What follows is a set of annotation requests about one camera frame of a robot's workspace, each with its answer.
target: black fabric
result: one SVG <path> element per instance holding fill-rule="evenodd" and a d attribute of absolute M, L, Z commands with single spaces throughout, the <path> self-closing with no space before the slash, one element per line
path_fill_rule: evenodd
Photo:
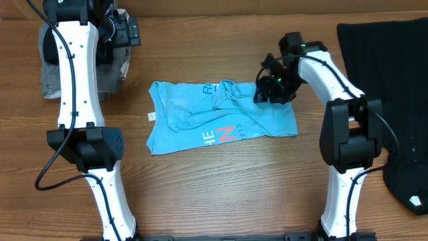
<path fill-rule="evenodd" d="M 339 24 L 337 32 L 349 80 L 368 97 L 380 98 L 389 150 L 384 181 L 417 215 L 428 214 L 428 18 L 412 21 Z M 417 195 L 421 206 L 409 200 Z"/>

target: wooden surface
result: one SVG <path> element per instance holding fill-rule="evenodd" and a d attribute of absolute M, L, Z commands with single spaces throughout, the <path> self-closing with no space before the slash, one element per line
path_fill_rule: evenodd
<path fill-rule="evenodd" d="M 326 203 L 328 172 L 318 139 L 324 107 L 308 86 L 293 101 L 300 134 L 262 137 L 152 156 L 145 143 L 154 111 L 155 80 L 253 82 L 268 52 L 289 31 L 322 40 L 344 71 L 338 23 L 405 20 L 427 13 L 172 17 L 140 19 L 142 46 L 133 48 L 122 92 L 102 104 L 109 127 L 122 129 L 122 180 L 144 235 L 263 235 L 314 230 Z M 56 128 L 59 101 L 41 97 L 37 51 L 40 21 L 0 22 L 0 240 L 99 237 L 102 225 L 85 181 L 40 192 L 34 180 L 54 153 L 45 132 Z M 387 153 L 375 160 L 382 165 Z M 59 158 L 44 185 L 77 173 Z M 358 228 L 379 240 L 427 240 L 428 217 L 406 210 L 381 173 L 366 178 Z"/>
<path fill-rule="evenodd" d="M 43 0 L 32 1 L 42 9 Z M 423 0 L 117 0 L 117 3 L 135 17 L 428 10 L 428 1 Z M 39 19 L 25 0 L 0 0 L 0 18 Z"/>

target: blue cloth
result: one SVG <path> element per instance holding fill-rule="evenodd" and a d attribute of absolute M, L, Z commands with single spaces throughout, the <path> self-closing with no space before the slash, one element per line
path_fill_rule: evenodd
<path fill-rule="evenodd" d="M 298 134 L 291 103 L 254 104 L 255 84 L 171 84 L 149 90 L 156 123 L 147 141 L 152 155 L 243 139 Z"/>

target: cable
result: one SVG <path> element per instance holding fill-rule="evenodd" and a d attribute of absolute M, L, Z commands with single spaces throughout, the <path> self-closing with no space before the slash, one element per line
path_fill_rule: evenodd
<path fill-rule="evenodd" d="M 81 178 L 92 178 L 96 180 L 96 183 L 100 186 L 101 192 L 102 192 L 102 196 L 104 198 L 104 202 L 106 204 L 106 211 L 107 211 L 107 216 L 109 219 L 110 224 L 113 227 L 114 233 L 117 237 L 117 239 L 119 241 L 122 241 L 120 239 L 120 235 L 119 232 L 116 228 L 116 225 L 114 224 L 114 219 L 112 217 L 111 211 L 110 211 L 110 206 L 108 205 L 108 200 L 107 200 L 107 193 L 106 190 L 104 189 L 104 186 L 102 185 L 102 180 L 99 179 L 98 177 L 96 177 L 95 175 L 92 174 L 84 174 L 84 175 L 77 175 L 75 177 L 71 177 L 67 180 L 61 181 L 57 184 L 54 185 L 50 185 L 47 187 L 40 187 L 40 181 L 43 178 L 43 176 L 46 174 L 46 172 L 48 171 L 48 169 L 51 167 L 51 165 L 54 163 L 54 161 L 56 160 L 56 158 L 58 157 L 58 155 L 60 155 L 62 149 L 66 146 L 67 142 L 70 140 L 71 135 L 73 133 L 73 129 L 74 129 L 74 124 L 76 123 L 76 73 L 74 70 L 74 65 L 73 65 L 73 58 L 72 58 L 72 53 L 67 45 L 66 40 L 64 39 L 64 37 L 62 36 L 62 34 L 58 31 L 58 29 L 56 28 L 56 26 L 54 26 L 46 17 L 45 15 L 33 4 L 33 2 L 31 0 L 27 0 L 28 5 L 52 28 L 52 30 L 56 33 L 56 35 L 59 37 L 59 39 L 61 40 L 62 44 L 64 45 L 64 48 L 66 49 L 66 53 L 67 53 L 67 57 L 68 57 L 68 62 L 70 63 L 70 71 L 72 74 L 72 121 L 70 123 L 70 129 L 68 130 L 68 133 L 66 135 L 66 138 L 64 139 L 64 142 L 60 145 L 60 147 L 58 148 L 58 150 L 55 152 L 55 154 L 53 154 L 52 158 L 49 160 L 49 162 L 46 164 L 46 166 L 43 168 L 43 170 L 40 172 L 39 176 L 37 177 L 37 179 L 35 180 L 34 183 L 34 187 L 39 190 L 39 191 L 47 191 L 47 190 L 51 190 L 57 187 L 60 187 L 62 185 L 65 185 L 69 182 L 75 181 L 77 179 L 81 179 Z"/>
<path fill-rule="evenodd" d="M 384 118 L 382 118 L 378 113 L 376 113 L 374 110 L 372 110 L 370 107 L 368 107 L 368 105 L 362 101 L 359 97 L 357 97 L 354 93 L 352 93 L 349 90 L 349 87 L 346 86 L 346 84 L 342 81 L 342 79 L 340 78 L 340 76 L 336 73 L 336 71 L 334 70 L 334 68 L 332 68 L 332 66 L 328 65 L 327 62 L 325 62 L 324 60 L 320 60 L 319 58 L 315 58 L 312 56 L 307 56 L 307 55 L 302 55 L 302 54 L 298 54 L 298 55 L 290 55 L 290 56 L 282 56 L 281 58 L 276 58 L 274 61 L 270 62 L 269 64 L 266 64 L 265 66 L 263 66 L 263 68 L 261 68 L 261 70 L 259 71 L 259 73 L 257 74 L 257 77 L 255 79 L 255 82 L 257 82 L 260 78 L 261 73 L 269 68 L 273 63 L 276 63 L 280 60 L 285 60 L 285 59 L 292 59 L 292 58 L 307 58 L 310 60 L 314 60 L 315 62 L 321 63 L 323 66 L 327 67 L 331 73 L 334 75 L 334 77 L 337 79 L 337 81 L 339 82 L 339 84 L 341 85 L 341 87 L 344 89 L 344 91 L 349 94 L 349 96 L 353 97 L 353 99 L 357 100 L 360 102 L 360 104 L 366 108 L 369 112 L 371 112 L 372 114 L 374 114 L 384 125 L 385 127 L 388 129 L 388 131 L 392 134 L 393 138 L 394 138 L 394 142 L 395 145 L 397 146 L 397 156 L 400 156 L 400 144 L 399 144 L 399 140 L 394 132 L 394 130 L 391 128 L 391 126 L 386 122 L 386 120 Z M 350 201 L 352 199 L 352 193 L 354 191 L 356 182 L 358 181 L 358 179 L 364 175 L 367 175 L 369 173 L 375 172 L 375 171 L 380 171 L 383 170 L 385 168 L 385 166 L 383 165 L 382 167 L 376 167 L 373 169 L 369 169 L 366 171 L 363 171 L 362 173 L 358 174 L 353 180 L 352 180 L 352 184 L 350 186 L 349 189 L 349 194 L 348 194 L 348 200 L 346 202 L 346 237 L 348 239 L 348 241 L 350 241 L 350 224 L 349 224 L 349 213 L 350 213 Z"/>

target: white sticker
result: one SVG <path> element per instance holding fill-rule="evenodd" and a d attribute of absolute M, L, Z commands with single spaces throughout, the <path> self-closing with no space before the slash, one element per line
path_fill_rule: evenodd
<path fill-rule="evenodd" d="M 155 121 L 156 120 L 156 113 L 155 112 L 148 113 L 147 117 L 148 117 L 148 121 Z"/>
<path fill-rule="evenodd" d="M 420 206 L 420 205 L 422 205 L 421 200 L 419 199 L 419 197 L 418 197 L 418 196 L 410 197 L 410 202 L 411 202 L 413 205 L 415 205 L 415 206 Z"/>

